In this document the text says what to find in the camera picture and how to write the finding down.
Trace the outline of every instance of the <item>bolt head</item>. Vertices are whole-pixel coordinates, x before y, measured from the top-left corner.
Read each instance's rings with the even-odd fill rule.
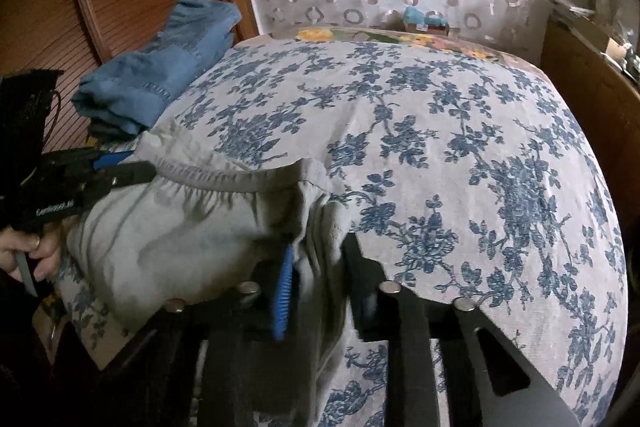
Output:
[[[476,309],[476,303],[466,297],[459,297],[453,301],[453,305],[461,312],[470,312]]]
[[[380,288],[380,291],[382,293],[386,293],[387,295],[400,293],[400,290],[402,289],[402,287],[396,281],[381,282],[380,285],[378,285],[378,288]]]
[[[164,302],[164,309],[169,313],[182,313],[187,303],[183,299],[167,299]]]
[[[254,281],[244,281],[238,285],[237,290],[243,295],[252,295],[260,291],[260,285]]]

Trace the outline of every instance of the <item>floral pattern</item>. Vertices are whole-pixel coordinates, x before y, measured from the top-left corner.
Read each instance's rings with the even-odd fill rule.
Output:
[[[471,54],[306,36],[228,52],[167,115],[255,168],[323,160],[365,255],[424,298],[486,299],[582,425],[597,425],[622,361],[625,257],[602,172],[556,90]],[[79,291],[65,301],[99,351],[108,311]],[[382,426],[386,347],[349,334],[318,425]]]

